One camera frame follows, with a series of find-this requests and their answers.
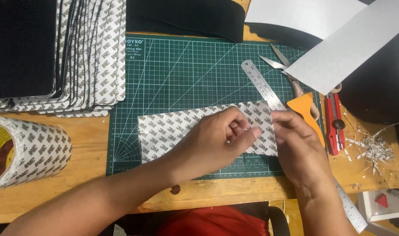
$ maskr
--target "hand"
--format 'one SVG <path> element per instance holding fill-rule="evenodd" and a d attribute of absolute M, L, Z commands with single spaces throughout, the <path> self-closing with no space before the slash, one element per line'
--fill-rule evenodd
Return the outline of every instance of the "hand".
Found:
<path fill-rule="evenodd" d="M 179 182 L 212 173 L 231 164 L 261 135 L 259 128 L 248 128 L 243 113 L 229 107 L 203 117 L 163 157 L 172 162 Z"/>
<path fill-rule="evenodd" d="M 296 189 L 313 195 L 332 189 L 332 171 L 316 131 L 292 111 L 273 111 L 272 119 L 278 160 Z"/>

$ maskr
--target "orange squeegee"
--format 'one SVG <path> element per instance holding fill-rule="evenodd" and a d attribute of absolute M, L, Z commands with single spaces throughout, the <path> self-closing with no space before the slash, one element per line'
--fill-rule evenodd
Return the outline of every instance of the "orange squeegee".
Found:
<path fill-rule="evenodd" d="M 300 97 L 297 97 L 291 101 L 287 102 L 287 105 L 294 110 L 295 112 L 302 115 L 304 121 L 309 124 L 314 130 L 316 130 L 317 135 L 320 138 L 320 142 L 325 147 L 325 140 L 323 138 L 322 130 L 318 126 L 317 122 L 313 119 L 312 115 L 310 114 L 310 108 L 313 104 L 313 93 L 306 93 Z"/>

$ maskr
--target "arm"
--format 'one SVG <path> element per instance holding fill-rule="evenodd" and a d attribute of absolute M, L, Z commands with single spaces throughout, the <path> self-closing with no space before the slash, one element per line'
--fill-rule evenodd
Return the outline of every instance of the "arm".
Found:
<path fill-rule="evenodd" d="M 161 190 L 232 163 L 261 134 L 248 127 L 236 107 L 204 117 L 164 156 L 79 185 L 15 219 L 2 235 L 97 235 Z"/>
<path fill-rule="evenodd" d="M 278 159 L 295 186 L 304 234 L 354 235 L 316 132 L 294 112 L 275 111 L 272 118 Z"/>

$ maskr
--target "fingernail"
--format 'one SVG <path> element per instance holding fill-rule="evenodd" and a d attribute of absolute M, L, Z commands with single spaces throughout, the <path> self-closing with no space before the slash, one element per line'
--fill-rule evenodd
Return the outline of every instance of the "fingernail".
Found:
<path fill-rule="evenodd" d="M 262 134 L 262 131 L 260 128 L 257 128 L 253 131 L 253 135 L 255 136 L 255 139 L 258 138 Z"/>

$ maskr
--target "scissor blade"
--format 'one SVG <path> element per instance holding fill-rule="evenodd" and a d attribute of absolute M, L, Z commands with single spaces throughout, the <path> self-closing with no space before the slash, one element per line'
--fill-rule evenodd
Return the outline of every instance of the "scissor blade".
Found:
<path fill-rule="evenodd" d="M 282 73 L 283 74 L 287 74 L 286 72 L 285 72 L 285 70 L 288 68 L 288 67 L 286 67 L 286 66 L 284 66 L 284 65 L 281 65 L 281 64 L 279 64 L 278 62 L 276 62 L 276 61 L 273 61 L 273 60 L 270 60 L 270 59 L 268 59 L 268 58 L 266 58 L 266 57 L 263 57 L 263 56 L 261 56 L 261 55 L 259 55 L 260 56 L 260 58 L 262 58 L 262 60 L 264 60 L 266 63 L 268 63 L 270 66 L 272 66 L 272 67 L 274 67 L 275 69 L 282 69 Z"/>
<path fill-rule="evenodd" d="M 278 50 L 278 48 L 276 48 L 274 45 L 272 45 L 270 43 L 272 49 L 274 50 L 275 54 L 278 56 L 278 58 L 281 60 L 282 63 L 284 63 L 284 65 L 286 67 L 290 67 L 291 63 L 288 61 L 288 59 Z"/>

